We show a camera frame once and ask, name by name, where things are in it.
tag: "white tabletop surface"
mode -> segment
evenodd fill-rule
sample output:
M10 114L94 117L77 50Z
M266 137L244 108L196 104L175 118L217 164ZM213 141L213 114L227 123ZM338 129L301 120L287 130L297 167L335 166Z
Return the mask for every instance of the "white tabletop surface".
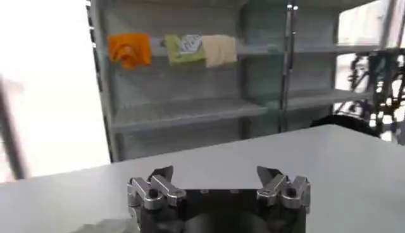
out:
M168 165L173 183L189 189L259 188L257 165L307 176L307 232L405 231L405 148L324 126L8 184L0 187L0 232L68 233L126 218L128 179Z

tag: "metal shelf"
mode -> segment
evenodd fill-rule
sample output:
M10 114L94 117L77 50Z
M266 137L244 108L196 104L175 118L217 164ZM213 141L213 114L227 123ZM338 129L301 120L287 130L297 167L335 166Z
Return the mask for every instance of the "metal shelf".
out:
M364 53L379 51L378 46L340 46L340 45L331 45L331 46L296 46L295 53L336 53L336 54L345 54L345 53Z
M152 56L167 56L167 49L162 46L163 38L151 38ZM237 41L236 50L239 56L263 56L272 53L281 53L282 48L274 44L251 45Z
M300 0L298 1L298 6L304 6L304 7L316 7L316 8L336 8L341 11L347 10L347 9L352 9L357 6L361 6L367 3L370 3L374 0ZM286 4L286 1L284 0L264 0L266 4Z
M120 109L113 123L113 131L115 133L136 132L192 123L251 117L266 112L266 107L239 98L143 104Z
M317 106L328 106L346 101L371 99L372 92L355 93L343 90L317 90L317 91L292 91L289 93L288 111L312 108ZM278 100L268 101L266 106L271 109L278 109Z
M167 50L162 46L163 39L151 38L152 56L167 56ZM275 44L244 44L237 41L237 54L239 56L266 56L272 54L282 54L283 48ZM340 45L325 45L325 46L296 46L295 53L363 53L378 51L378 46L340 46Z

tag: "towel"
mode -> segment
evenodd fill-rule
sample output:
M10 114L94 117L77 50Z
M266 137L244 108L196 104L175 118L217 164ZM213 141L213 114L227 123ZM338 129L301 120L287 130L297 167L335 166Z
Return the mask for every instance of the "towel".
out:
M236 40L227 35L204 35L201 37L206 66L217 67L237 61Z
M166 35L165 45L168 51L170 65L178 65L204 59L204 50L201 46L200 35Z
M137 65L151 64L149 36L143 33L127 33L108 37L109 58L113 62L122 61L124 69Z

